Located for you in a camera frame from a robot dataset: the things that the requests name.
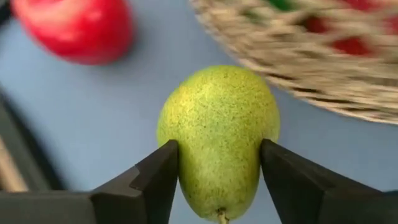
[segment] pear stem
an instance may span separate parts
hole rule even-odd
[[[218,224],[229,224],[229,219],[225,217],[225,211],[222,209],[218,210]]]

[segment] apple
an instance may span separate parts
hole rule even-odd
[[[124,0],[11,0],[22,27],[70,62],[98,65],[122,57],[135,34]]]

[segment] green pear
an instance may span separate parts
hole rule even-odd
[[[265,81],[249,70],[199,70],[169,96],[157,141],[178,141],[179,181],[202,218],[228,223],[252,204],[259,183],[259,147],[279,137],[279,110]]]

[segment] blue table surface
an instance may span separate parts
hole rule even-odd
[[[0,31],[0,82],[73,190],[93,189],[156,149],[159,111],[189,74],[235,63],[204,32],[187,1],[132,5],[139,35],[135,48],[107,66],[51,56],[15,20]],[[377,189],[398,189],[397,126],[347,118],[272,91],[281,113],[281,145]],[[190,210],[179,186],[170,222],[206,223]],[[280,223],[265,183],[234,223]]]

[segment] basket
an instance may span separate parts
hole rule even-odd
[[[398,1],[190,1],[227,53],[272,84],[337,113],[398,124]]]

